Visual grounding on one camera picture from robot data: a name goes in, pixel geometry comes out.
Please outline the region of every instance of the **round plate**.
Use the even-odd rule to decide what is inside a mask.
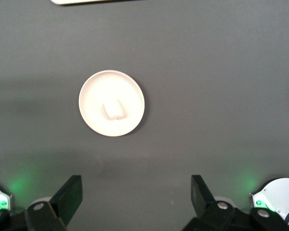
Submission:
[[[105,136],[122,136],[137,127],[144,115],[144,102],[144,95],[135,80],[114,70],[91,76],[79,94],[82,118],[90,128]],[[122,115],[117,119],[110,118],[109,113],[116,112],[109,107],[121,109]]]

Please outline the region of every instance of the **white plate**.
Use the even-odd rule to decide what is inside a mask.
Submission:
[[[105,136],[125,135],[140,123],[145,111],[138,84],[120,71],[91,76],[79,94],[79,110],[86,124]]]
[[[51,1],[57,5],[65,5],[65,4],[75,4],[75,3],[94,2],[94,1],[107,1],[107,0],[51,0]]]

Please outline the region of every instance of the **gray table surface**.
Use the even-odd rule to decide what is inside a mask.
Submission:
[[[145,95],[122,137],[79,113],[106,69]],[[179,231],[192,174],[247,211],[250,192],[289,177],[289,1],[0,0],[0,185],[20,210],[73,174],[70,231]]]

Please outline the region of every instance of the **dark gray surface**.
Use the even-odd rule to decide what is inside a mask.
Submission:
[[[82,84],[105,69],[145,95],[123,137],[79,113]],[[179,231],[192,174],[245,210],[289,177],[289,1],[0,0],[0,185],[21,209],[72,174],[84,200],[71,231]]]

